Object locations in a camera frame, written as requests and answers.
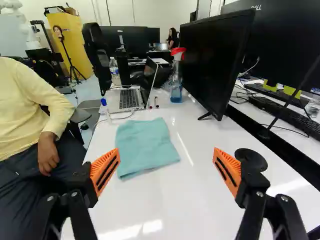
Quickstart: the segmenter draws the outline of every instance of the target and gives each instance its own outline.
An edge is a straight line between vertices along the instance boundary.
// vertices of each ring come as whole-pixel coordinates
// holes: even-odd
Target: green sticky note
[[[292,95],[295,92],[295,88],[290,87],[290,86],[284,86],[283,92],[287,95]],[[298,93],[295,95],[296,99],[300,99],[300,95],[301,95],[301,90],[298,91]]]
[[[267,82],[268,80],[267,79],[264,79],[263,81],[263,88],[264,89],[267,89],[267,90],[270,90],[272,92],[276,92],[277,91],[277,88],[278,88],[278,83],[275,85],[275,86],[269,86],[267,85]]]

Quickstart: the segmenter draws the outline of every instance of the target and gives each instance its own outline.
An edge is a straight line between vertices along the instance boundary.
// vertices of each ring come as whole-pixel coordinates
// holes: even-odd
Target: dell monitor
[[[121,47],[121,38],[126,52],[131,57],[145,57],[149,50],[148,32],[146,26],[101,26],[111,55]]]
[[[320,1],[238,0],[224,5],[221,13],[251,8],[256,14],[245,55],[251,66],[260,59],[251,75],[271,86],[297,88],[320,54]],[[302,90],[311,88],[320,88],[320,66]]]
[[[253,9],[222,14],[182,24],[180,46],[182,85],[221,121],[241,69],[254,21]]]
[[[148,33],[149,44],[160,43],[160,28],[159,27],[148,27],[147,33]]]

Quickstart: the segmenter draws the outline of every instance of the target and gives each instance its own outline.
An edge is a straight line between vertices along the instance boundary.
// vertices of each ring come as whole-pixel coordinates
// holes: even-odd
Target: orange robot gripper finger
[[[119,164],[120,155],[117,148],[91,163],[90,178],[97,197],[100,196]]]
[[[241,183],[241,162],[216,147],[214,148],[212,162],[218,169],[233,197],[236,198]]]

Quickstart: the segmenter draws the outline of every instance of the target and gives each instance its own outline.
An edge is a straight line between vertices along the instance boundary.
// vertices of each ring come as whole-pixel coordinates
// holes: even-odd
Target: yellow shirt
[[[40,105],[48,106],[50,116]],[[0,161],[37,143],[41,132],[60,138],[74,109],[32,69],[0,57]]]

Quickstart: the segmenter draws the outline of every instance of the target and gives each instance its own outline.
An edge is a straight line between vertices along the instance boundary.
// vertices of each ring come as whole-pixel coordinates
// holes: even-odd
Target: dark hair
[[[60,40],[61,40],[61,41],[65,40],[65,36],[62,34],[62,28],[61,28],[60,26],[58,26],[58,25],[54,25],[54,26],[52,27],[52,30],[55,31],[55,29],[59,29],[59,31],[60,31],[60,33],[61,33],[61,37],[59,37]]]
[[[172,36],[170,36],[170,35],[168,36],[168,42],[169,42],[169,44],[170,44],[170,41],[171,41],[171,40],[176,43],[177,40],[178,40],[177,30],[176,30],[174,27],[170,28],[169,30],[172,31]]]

